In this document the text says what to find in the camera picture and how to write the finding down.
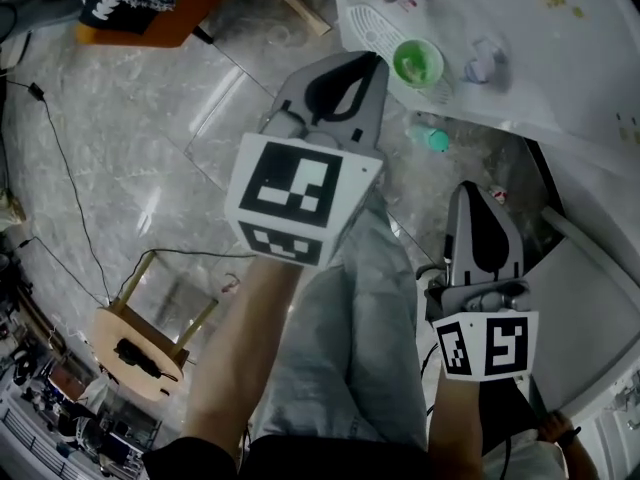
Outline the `teal capped bottle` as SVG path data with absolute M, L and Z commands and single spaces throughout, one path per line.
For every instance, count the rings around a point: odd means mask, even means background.
M 450 146 L 449 136 L 444 130 L 425 124 L 412 124 L 405 130 L 405 134 L 413 143 L 435 152 L 446 152 Z

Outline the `green cup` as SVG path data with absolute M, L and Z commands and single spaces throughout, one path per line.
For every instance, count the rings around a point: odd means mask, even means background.
M 410 56 L 418 62 L 421 59 L 427 71 L 424 84 L 412 84 L 406 80 L 402 71 L 401 60 L 405 56 Z M 422 39 L 410 39 L 400 43 L 392 56 L 392 67 L 394 73 L 406 85 L 414 89 L 427 89 L 435 86 L 444 73 L 444 58 L 439 49 L 431 42 Z

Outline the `light wooden stool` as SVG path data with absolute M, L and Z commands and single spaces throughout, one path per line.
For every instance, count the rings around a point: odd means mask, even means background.
M 186 345 L 218 306 L 218 301 L 212 299 L 175 339 L 145 320 L 129 306 L 129 300 L 156 256 L 155 250 L 143 253 L 122 293 L 110 305 L 96 310 L 89 340 L 100 366 L 119 384 L 152 402 L 170 397 L 181 386 L 184 365 L 190 355 Z M 123 338 L 134 343 L 156 363 L 162 371 L 161 378 L 153 378 L 139 367 L 129 366 L 118 358 L 114 348 Z

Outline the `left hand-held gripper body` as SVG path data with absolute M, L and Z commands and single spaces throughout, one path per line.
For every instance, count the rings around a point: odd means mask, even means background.
M 257 255 L 307 267 L 329 265 L 381 173 L 383 162 L 350 152 L 292 113 L 275 112 L 243 135 L 225 217 Z

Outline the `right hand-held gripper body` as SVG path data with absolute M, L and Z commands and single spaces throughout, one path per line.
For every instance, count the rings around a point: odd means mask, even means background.
M 425 297 L 448 379 L 486 382 L 531 373 L 539 313 L 531 309 L 524 279 L 432 287 Z

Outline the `orange sofa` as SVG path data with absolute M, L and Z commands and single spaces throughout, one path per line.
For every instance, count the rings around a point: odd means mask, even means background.
M 79 19 L 75 29 L 76 39 L 85 45 L 176 48 L 190 35 L 195 35 L 211 44 L 213 39 L 200 28 L 200 24 L 222 1 L 178 0 L 174 10 L 160 13 L 142 35 L 99 30 L 82 24 Z

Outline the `person's light blue jeans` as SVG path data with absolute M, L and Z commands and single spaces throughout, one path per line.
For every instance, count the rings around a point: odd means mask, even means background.
M 386 203 L 373 191 L 339 251 L 287 317 L 253 416 L 269 435 L 425 448 L 417 287 Z

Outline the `person's left forearm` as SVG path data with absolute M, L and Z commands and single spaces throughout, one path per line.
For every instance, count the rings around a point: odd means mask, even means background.
M 253 260 L 197 363 L 184 437 L 237 452 L 264 393 L 302 272 L 299 265 L 267 257 Z

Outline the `white water dispenser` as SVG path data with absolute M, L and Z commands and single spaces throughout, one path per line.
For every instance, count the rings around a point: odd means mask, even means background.
M 336 2 L 347 49 L 391 57 L 402 41 L 422 39 L 441 52 L 433 88 L 391 80 L 405 107 L 508 130 L 640 179 L 640 12 L 631 0 Z M 507 62 L 487 84 L 463 82 L 484 37 Z

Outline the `cluttered equipment shelf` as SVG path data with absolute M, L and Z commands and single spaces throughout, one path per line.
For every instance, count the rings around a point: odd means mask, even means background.
M 144 480 L 161 422 L 106 373 L 84 380 L 37 346 L 0 342 L 0 457 L 56 480 Z

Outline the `black and white striped blanket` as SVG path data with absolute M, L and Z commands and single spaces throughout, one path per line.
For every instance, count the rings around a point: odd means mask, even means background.
M 81 13 L 80 22 L 99 30 L 115 30 L 142 35 L 151 22 L 160 13 L 171 10 L 157 11 L 145 7 L 131 7 L 116 0 L 87 0 Z

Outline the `white table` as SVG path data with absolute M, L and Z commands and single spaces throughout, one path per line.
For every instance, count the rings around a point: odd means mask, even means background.
M 547 410 L 600 411 L 640 360 L 640 287 L 565 239 L 527 275 L 539 329 L 532 377 Z

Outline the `person's right forearm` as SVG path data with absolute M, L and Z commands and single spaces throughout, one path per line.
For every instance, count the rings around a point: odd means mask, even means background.
M 483 432 L 480 384 L 440 373 L 428 438 L 428 455 L 438 480 L 482 480 Z

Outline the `wooden block piece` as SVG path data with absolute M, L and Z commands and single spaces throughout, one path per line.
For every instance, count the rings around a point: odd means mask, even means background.
M 317 35 L 324 36 L 332 30 L 332 26 L 319 14 L 312 10 L 303 0 L 283 0 Z

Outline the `person's black shirt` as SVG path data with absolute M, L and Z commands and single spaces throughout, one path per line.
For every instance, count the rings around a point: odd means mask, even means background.
M 427 453 L 384 442 L 269 435 L 237 465 L 226 451 L 185 437 L 142 458 L 149 480 L 404 480 L 427 478 Z

